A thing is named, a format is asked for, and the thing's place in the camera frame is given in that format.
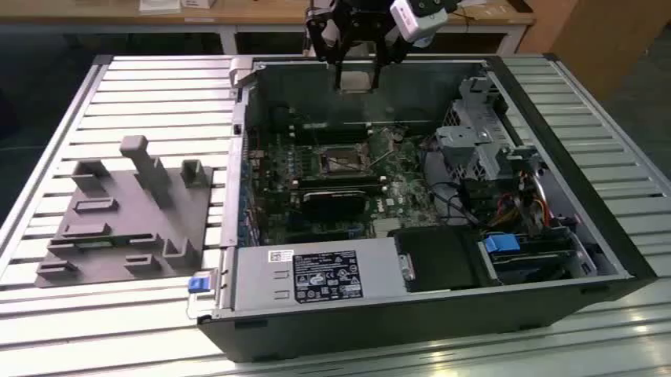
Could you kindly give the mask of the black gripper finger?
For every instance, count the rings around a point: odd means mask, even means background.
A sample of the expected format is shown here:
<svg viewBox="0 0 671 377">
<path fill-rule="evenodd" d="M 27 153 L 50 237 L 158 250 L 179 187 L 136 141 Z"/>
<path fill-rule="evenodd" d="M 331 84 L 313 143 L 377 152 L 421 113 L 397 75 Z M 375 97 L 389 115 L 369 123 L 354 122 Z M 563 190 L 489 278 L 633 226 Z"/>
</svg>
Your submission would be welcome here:
<svg viewBox="0 0 671 377">
<path fill-rule="evenodd" d="M 402 36 L 389 43 L 385 38 L 375 40 L 375 70 L 371 89 L 377 90 L 381 84 L 382 68 L 390 64 L 399 64 L 403 62 L 409 54 L 409 42 Z"/>
<path fill-rule="evenodd" d="M 327 62 L 335 72 L 334 88 L 341 90 L 343 61 L 349 52 L 349 38 L 337 26 L 330 14 L 310 14 L 306 29 L 311 40 L 315 57 Z"/>
</svg>

